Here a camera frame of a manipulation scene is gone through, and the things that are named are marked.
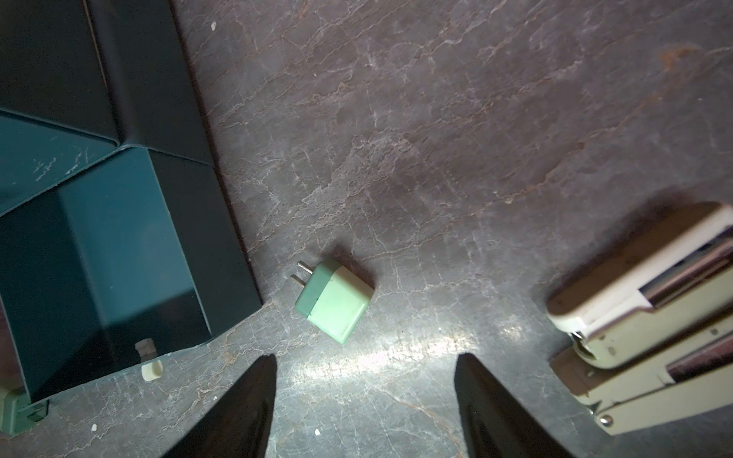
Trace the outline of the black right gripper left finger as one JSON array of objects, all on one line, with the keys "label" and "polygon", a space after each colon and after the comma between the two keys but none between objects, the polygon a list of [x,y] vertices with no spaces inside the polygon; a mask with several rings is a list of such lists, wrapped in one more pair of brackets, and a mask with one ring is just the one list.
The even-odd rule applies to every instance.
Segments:
[{"label": "black right gripper left finger", "polygon": [[166,452],[167,457],[263,457],[271,431],[277,359],[258,358]]}]

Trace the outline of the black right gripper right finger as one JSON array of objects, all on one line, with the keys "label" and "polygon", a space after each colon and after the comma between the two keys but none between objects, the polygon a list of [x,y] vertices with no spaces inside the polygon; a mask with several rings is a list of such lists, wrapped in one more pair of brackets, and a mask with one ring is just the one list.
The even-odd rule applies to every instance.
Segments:
[{"label": "black right gripper right finger", "polygon": [[569,457],[475,355],[458,356],[454,387],[471,457]]}]

